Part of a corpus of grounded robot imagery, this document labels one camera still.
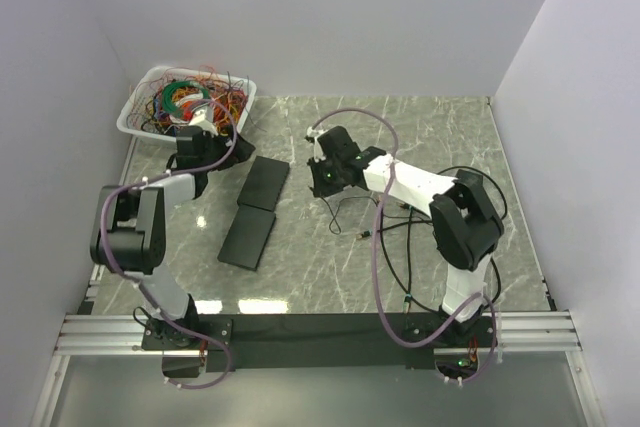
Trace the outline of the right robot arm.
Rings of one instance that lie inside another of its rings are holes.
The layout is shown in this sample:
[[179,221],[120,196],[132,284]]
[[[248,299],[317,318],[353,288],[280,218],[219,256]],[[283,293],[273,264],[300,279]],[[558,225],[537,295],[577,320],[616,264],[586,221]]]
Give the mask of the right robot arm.
[[[465,344],[475,333],[473,319],[493,302],[485,292],[485,275],[504,234],[504,224],[483,186],[482,176],[460,171],[454,177],[435,174],[397,158],[398,145],[386,151],[361,149],[348,131],[310,127],[305,139],[313,146],[308,160],[314,196],[324,198],[358,187],[378,193],[372,241],[371,269],[376,308],[389,337],[405,348],[425,347],[442,337],[452,346]],[[397,199],[425,212],[431,221],[436,249],[448,265],[440,326],[426,338],[409,341],[391,326],[379,292],[377,250],[384,204]]]

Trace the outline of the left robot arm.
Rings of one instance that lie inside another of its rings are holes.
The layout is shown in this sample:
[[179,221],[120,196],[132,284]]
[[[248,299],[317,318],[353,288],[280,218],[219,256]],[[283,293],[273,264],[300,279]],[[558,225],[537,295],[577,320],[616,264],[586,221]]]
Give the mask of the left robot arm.
[[163,174],[133,186],[107,185],[99,193],[90,257],[141,290],[147,333],[176,348],[194,346],[203,334],[193,297],[165,262],[167,214],[199,198],[210,172],[243,163],[254,150],[229,126],[221,134],[186,127],[176,137]]

